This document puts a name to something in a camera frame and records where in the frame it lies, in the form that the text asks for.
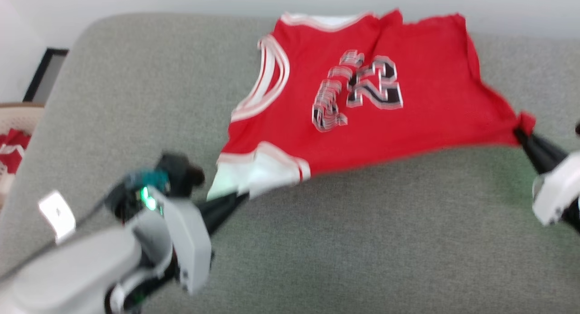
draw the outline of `beige basket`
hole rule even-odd
[[[0,104],[0,134],[8,134],[10,128],[32,134],[42,117],[44,106],[33,103]],[[0,168],[0,209],[10,192],[13,175],[8,175],[6,168]]]

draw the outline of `gray table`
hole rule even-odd
[[[36,210],[50,190],[81,217],[162,150],[187,153],[211,180],[230,111],[259,71],[256,42],[273,23],[135,14],[90,27],[0,215],[0,271],[51,239]],[[473,38],[485,80],[536,114],[537,132],[578,149],[580,43]],[[535,219],[534,176],[521,150],[455,149],[281,188],[215,236],[200,295],[172,285],[145,312],[578,313],[580,238]],[[115,223],[103,211],[79,234]]]

